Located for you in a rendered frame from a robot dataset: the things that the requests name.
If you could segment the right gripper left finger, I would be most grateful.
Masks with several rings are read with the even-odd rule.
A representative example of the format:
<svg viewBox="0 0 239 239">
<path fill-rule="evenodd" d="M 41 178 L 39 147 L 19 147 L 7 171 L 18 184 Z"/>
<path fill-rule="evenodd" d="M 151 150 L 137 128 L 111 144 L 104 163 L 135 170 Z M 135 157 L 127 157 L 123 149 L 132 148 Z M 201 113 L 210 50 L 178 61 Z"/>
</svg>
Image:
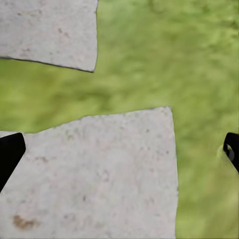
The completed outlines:
<svg viewBox="0 0 239 239">
<path fill-rule="evenodd" d="M 0 138 L 0 192 L 26 152 L 21 132 Z"/>
</svg>

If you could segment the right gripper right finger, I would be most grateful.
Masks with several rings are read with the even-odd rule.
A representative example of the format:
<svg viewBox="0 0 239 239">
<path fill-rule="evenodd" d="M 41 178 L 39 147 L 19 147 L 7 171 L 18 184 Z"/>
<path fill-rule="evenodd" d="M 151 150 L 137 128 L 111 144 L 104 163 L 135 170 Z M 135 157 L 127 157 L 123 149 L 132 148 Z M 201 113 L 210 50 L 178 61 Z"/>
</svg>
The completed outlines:
<svg viewBox="0 0 239 239">
<path fill-rule="evenodd" d="M 239 173 L 239 134 L 228 132 L 217 151 L 217 156 L 222 161 L 230 161 Z"/>
</svg>

